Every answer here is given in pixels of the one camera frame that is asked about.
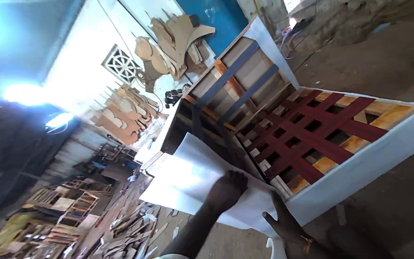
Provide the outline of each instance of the decorative window grille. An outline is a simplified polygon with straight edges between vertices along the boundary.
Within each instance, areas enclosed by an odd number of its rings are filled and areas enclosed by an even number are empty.
[[[128,84],[135,78],[135,73],[139,68],[135,61],[122,51],[117,44],[112,47],[102,62],[102,66],[115,77]]]

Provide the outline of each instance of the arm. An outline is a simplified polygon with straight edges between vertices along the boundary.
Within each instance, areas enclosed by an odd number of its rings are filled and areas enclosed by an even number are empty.
[[[310,255],[311,258],[337,258],[303,230],[288,211],[278,193],[271,192],[271,197],[274,207],[276,207],[277,220],[274,220],[267,212],[263,213],[263,217],[283,240],[300,246],[304,253]]]
[[[216,181],[194,218],[161,255],[180,254],[190,259],[196,258],[218,217],[237,203],[247,190],[247,182],[244,174],[231,170]]]

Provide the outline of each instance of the hand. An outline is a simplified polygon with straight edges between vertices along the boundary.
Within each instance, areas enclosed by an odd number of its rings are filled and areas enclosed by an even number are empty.
[[[204,205],[218,216],[237,203],[247,190],[248,178],[239,172],[229,170],[210,189]]]
[[[277,221],[273,219],[271,215],[267,212],[263,212],[263,217],[271,225],[271,227],[276,231],[276,233],[285,241],[305,246],[308,242],[302,238],[309,238],[309,236],[303,228],[298,224],[293,215],[288,211],[285,206],[282,198],[275,191],[271,192],[272,203],[276,207],[277,211]]]

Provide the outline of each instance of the white foam sheet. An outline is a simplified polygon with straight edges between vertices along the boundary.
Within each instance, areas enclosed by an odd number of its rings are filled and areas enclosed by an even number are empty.
[[[343,94],[371,97],[362,94]],[[354,154],[346,162],[332,169],[315,184],[291,197],[286,202],[287,208],[303,226],[413,154],[414,114],[380,139]]]
[[[293,87],[295,87],[295,89],[299,88],[298,80],[296,80],[295,74],[293,74],[292,70],[285,61],[284,56],[282,56],[279,48],[277,48],[276,43],[269,34],[268,29],[259,17],[256,17],[255,20],[253,20],[249,29],[245,32],[244,37],[256,40],[261,50],[274,64],[277,65],[279,71],[285,75],[285,77],[292,83]]]
[[[253,228],[277,237],[262,216],[263,212],[268,212],[277,218],[270,196],[274,187],[230,165],[192,134],[186,134],[165,169],[154,178],[140,199],[194,215],[216,180],[227,170],[241,171],[248,177],[248,190],[233,208],[220,216],[218,222],[239,229]]]

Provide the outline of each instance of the dirt floor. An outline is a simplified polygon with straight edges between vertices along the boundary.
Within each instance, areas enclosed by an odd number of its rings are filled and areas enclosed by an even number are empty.
[[[414,21],[391,25],[359,44],[328,46],[313,55],[299,54],[289,64],[303,86],[414,101]],[[343,204],[349,225],[396,259],[414,258],[414,156]],[[157,247],[152,257],[169,244],[175,228],[181,231],[190,218],[182,212],[168,215],[169,210],[161,209],[158,216],[156,229],[167,222],[168,226],[150,245],[148,251]],[[324,243],[327,229],[337,223],[336,211],[331,209],[304,228]],[[270,258],[266,240],[255,230],[215,224],[198,258]],[[289,246],[287,253],[291,259],[301,251]]]

